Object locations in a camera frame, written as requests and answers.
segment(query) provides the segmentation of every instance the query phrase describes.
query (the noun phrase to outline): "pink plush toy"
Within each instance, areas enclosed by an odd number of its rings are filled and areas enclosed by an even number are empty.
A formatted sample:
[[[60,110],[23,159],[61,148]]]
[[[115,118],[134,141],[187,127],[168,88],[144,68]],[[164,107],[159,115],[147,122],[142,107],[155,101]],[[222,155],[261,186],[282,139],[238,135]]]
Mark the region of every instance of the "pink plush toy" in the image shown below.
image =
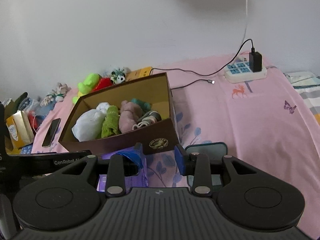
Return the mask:
[[[124,100],[121,102],[119,129],[121,133],[132,131],[132,127],[137,124],[142,116],[142,110],[139,105]]]

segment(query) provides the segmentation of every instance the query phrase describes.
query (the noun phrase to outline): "stuffed animal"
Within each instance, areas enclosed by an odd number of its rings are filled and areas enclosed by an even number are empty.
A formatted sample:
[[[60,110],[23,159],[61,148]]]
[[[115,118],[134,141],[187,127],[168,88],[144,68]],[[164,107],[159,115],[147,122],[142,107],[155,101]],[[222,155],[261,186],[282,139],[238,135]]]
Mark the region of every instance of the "stuffed animal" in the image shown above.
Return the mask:
[[[150,103],[148,103],[148,102],[141,101],[141,100],[139,100],[139,99],[137,99],[137,98],[132,98],[132,99],[131,99],[131,102],[139,105],[139,106],[141,107],[141,109],[142,109],[142,113],[143,113],[143,114],[145,114],[146,112],[151,111],[151,105],[150,105]]]
[[[145,113],[144,116],[138,120],[138,124],[135,124],[132,126],[132,130],[135,130],[137,128],[141,128],[144,126],[148,126],[159,121],[161,121],[160,114],[157,111],[151,110]]]
[[[142,109],[139,105],[124,100],[121,102],[119,129],[122,133],[132,131],[142,116]]]
[[[63,99],[65,98],[66,94],[71,90],[70,87],[68,87],[67,84],[61,84],[61,83],[57,83],[57,91],[55,93],[56,96],[56,101],[57,102],[62,102]]]
[[[113,85],[113,82],[111,81],[110,78],[101,78],[99,80],[99,83],[96,85],[96,87],[91,91],[95,92],[103,88],[107,88]]]
[[[98,84],[100,80],[100,75],[91,73],[89,74],[83,82],[78,83],[78,96],[72,99],[72,102],[75,104],[81,96],[89,94],[92,89]]]
[[[110,74],[108,72],[104,73],[104,77],[109,77],[114,85],[121,84],[125,81],[125,75],[128,73],[128,69],[117,68],[113,70]]]
[[[50,93],[48,93],[44,99],[41,101],[40,106],[47,106],[48,104],[50,104],[51,102],[54,101],[55,99],[55,95],[56,95],[56,91],[55,90],[51,90]]]

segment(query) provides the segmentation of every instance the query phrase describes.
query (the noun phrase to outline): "smartphone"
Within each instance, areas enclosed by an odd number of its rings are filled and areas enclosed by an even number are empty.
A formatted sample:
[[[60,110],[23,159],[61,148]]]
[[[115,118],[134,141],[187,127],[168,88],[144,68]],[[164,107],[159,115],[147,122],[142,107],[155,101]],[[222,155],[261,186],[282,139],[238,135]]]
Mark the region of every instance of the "smartphone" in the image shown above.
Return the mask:
[[[52,120],[50,127],[47,131],[47,134],[45,135],[45,138],[43,140],[42,147],[49,147],[51,145],[53,138],[56,134],[56,131],[59,127],[60,121],[61,121],[61,118]]]

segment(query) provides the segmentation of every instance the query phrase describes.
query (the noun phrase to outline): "circular pad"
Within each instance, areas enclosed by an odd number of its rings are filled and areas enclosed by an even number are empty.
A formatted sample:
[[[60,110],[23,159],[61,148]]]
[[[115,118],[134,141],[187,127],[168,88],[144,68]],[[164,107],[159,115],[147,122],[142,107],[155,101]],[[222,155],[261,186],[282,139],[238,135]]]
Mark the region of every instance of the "circular pad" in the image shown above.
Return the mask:
[[[36,202],[44,208],[60,208],[68,205],[73,198],[73,193],[65,188],[48,188],[36,196]]]
[[[244,194],[244,198],[250,205],[260,208],[275,207],[282,200],[281,194],[269,187],[255,187],[249,189]]]
[[[251,230],[295,226],[304,209],[303,196],[295,187],[256,174],[236,176],[220,190],[217,204],[230,220]]]
[[[39,230],[56,231],[86,222],[100,206],[98,191],[80,176],[56,174],[20,190],[13,209],[19,221]]]

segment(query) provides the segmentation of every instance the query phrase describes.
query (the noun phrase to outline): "white plastic bag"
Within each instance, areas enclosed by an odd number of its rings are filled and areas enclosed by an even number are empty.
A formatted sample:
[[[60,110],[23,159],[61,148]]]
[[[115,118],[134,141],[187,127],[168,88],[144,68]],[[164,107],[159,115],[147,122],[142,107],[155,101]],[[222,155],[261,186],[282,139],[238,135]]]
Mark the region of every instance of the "white plastic bag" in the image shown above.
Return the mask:
[[[98,104],[97,110],[99,110],[99,111],[103,112],[105,115],[107,115],[107,110],[109,107],[110,107],[109,103],[103,102],[103,103]]]
[[[101,133],[105,117],[106,114],[97,109],[83,113],[72,128],[73,135],[79,142],[96,139]]]

